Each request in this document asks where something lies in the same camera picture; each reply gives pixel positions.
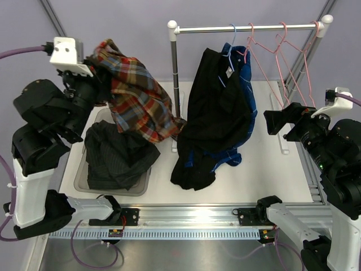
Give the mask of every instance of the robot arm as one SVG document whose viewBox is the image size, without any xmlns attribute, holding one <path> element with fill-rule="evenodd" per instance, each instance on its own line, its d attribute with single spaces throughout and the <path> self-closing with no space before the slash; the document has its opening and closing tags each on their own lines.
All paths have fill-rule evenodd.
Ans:
<svg viewBox="0 0 361 271">
<path fill-rule="evenodd" d="M 12 138 L 16 177 L 13 218 L 18 239 L 50 233 L 72 221 L 90 218 L 111 224 L 121 213 L 112 196 L 75 199 L 48 190 L 60 157 L 70 150 L 60 137 L 71 144 L 81 142 L 90 112 L 110 95 L 111 89 L 107 71 L 84 64 L 78 40 L 55 38 L 54 45 L 50 62 L 66 90 L 62 92 L 49 80 L 37 80 L 14 100 L 15 108 L 27 122 Z M 9 205 L 4 206 L 7 212 Z"/>
<path fill-rule="evenodd" d="M 332 92 L 327 95 L 334 100 Z M 361 250 L 361 123 L 343 119 L 328 130 L 326 111 L 292 103 L 282 111 L 265 111 L 264 115 L 269 134 L 277 134 L 285 123 L 294 124 L 284 138 L 301 142 L 322 172 L 321 184 L 332 211 L 332 241 L 310 230 L 277 197 L 259 200 L 256 209 L 297 245 L 307 270 L 357 271 Z"/>
</svg>

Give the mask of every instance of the metal track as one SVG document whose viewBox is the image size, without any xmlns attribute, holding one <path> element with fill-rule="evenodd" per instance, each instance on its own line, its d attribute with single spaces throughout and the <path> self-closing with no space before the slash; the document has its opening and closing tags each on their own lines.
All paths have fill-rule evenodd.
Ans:
<svg viewBox="0 0 361 271">
<path fill-rule="evenodd" d="M 49 238 L 70 239 L 72 228 L 63 228 L 51 233 Z M 78 229 L 74 239 L 81 240 L 259 240 L 257 229 L 126 229 L 113 235 L 113 229 Z"/>
</svg>

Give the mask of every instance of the gray floor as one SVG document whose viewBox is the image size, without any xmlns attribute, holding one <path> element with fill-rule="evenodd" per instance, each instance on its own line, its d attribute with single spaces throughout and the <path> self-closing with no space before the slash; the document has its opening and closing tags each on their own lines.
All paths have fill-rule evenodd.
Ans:
<svg viewBox="0 0 361 271">
<path fill-rule="evenodd" d="M 95 247 L 81 252 L 94 241 L 76 241 L 75 249 L 81 260 L 95 266 L 108 265 L 114 252 L 105 247 Z M 279 271 L 283 270 L 275 247 L 265 247 L 245 260 L 239 260 L 260 246 L 257 241 L 121 241 L 117 244 L 125 257 L 108 270 L 122 271 Z M 288 270 L 301 270 L 291 252 L 281 248 Z M 70 241 L 51 239 L 48 242 L 40 271 L 82 271 L 73 258 Z"/>
</svg>

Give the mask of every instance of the vertical metal pole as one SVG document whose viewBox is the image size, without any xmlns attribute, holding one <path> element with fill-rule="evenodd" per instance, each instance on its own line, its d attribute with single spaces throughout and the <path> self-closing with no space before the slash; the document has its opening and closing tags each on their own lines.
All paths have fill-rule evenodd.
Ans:
<svg viewBox="0 0 361 271">
<path fill-rule="evenodd" d="M 325 15 L 327 15 L 327 14 L 330 14 L 330 13 L 332 12 L 332 10 L 334 9 L 336 3 L 337 3 L 337 0 L 327 0 L 327 2 L 326 2 L 326 4 L 324 5 L 324 7 L 323 7 L 323 9 L 322 9 L 322 11 L 321 11 L 321 13 L 320 13 L 317 21 L 321 21 L 321 19 L 322 19 L 323 16 L 325 16 Z M 310 33 L 310 35 L 308 36 L 305 44 L 304 44 L 303 47 L 302 47 L 303 49 L 306 48 L 306 46 L 311 42 L 312 38 L 315 36 L 315 33 L 316 33 L 315 30 L 311 31 L 311 33 Z M 314 48 L 314 46 L 317 47 L 318 45 L 311 45 L 310 48 L 309 48 L 309 50 L 307 51 L 307 54 L 312 54 L 312 55 L 314 54 L 314 51 L 316 50 L 316 49 Z M 309 58 L 308 55 L 306 56 L 307 63 L 309 63 L 309 61 L 311 60 L 311 58 Z M 294 65 L 293 65 L 292 68 L 291 68 L 291 72 L 292 72 L 292 74 L 295 76 L 295 79 L 296 79 L 296 77 L 298 77 L 300 74 L 302 74 L 303 68 L 304 68 L 304 58 L 303 58 L 303 53 L 300 53 L 300 54 L 298 55 L 296 61 L 294 62 Z M 285 82 L 285 85 L 286 85 L 286 87 L 287 87 L 287 89 L 288 89 L 288 94 L 291 95 L 291 93 L 293 92 L 294 87 L 296 86 L 296 85 L 294 84 L 294 82 L 293 82 L 293 79 L 292 79 L 291 75 L 288 75 L 288 76 L 286 77 L 286 79 L 284 80 L 284 82 Z"/>
<path fill-rule="evenodd" d="M 179 101 L 179 78 L 178 78 L 178 59 L 177 59 L 177 42 L 171 41 L 171 62 L 173 65 L 173 91 L 174 91 L 174 103 L 175 103 L 175 115 L 181 116 L 181 105 Z"/>
<path fill-rule="evenodd" d="M 178 78 L 178 59 L 177 59 L 177 36 L 175 30 L 178 28 L 176 21 L 168 22 L 169 40 L 171 48 L 171 62 L 173 65 L 173 91 L 176 117 L 181 116 L 181 103 L 179 101 L 179 78 Z"/>
</svg>

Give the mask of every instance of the black mounting bracket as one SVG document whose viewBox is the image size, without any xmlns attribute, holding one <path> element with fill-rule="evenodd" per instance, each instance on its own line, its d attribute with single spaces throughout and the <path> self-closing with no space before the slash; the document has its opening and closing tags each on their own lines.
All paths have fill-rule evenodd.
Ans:
<svg viewBox="0 0 361 271">
<path fill-rule="evenodd" d="M 120 213 L 120 218 L 113 223 L 109 223 L 108 221 L 99 220 L 99 219 L 90 219 L 89 226 L 123 226 L 123 221 L 121 217 L 125 217 L 126 223 L 128 226 L 138 226 L 139 220 L 139 209 L 137 208 L 122 208 L 122 212 Z"/>
<path fill-rule="evenodd" d="M 240 226 L 274 226 L 267 218 L 267 208 L 275 203 L 282 203 L 277 196 L 267 196 L 257 201 L 256 207 L 233 209 Z"/>
</svg>

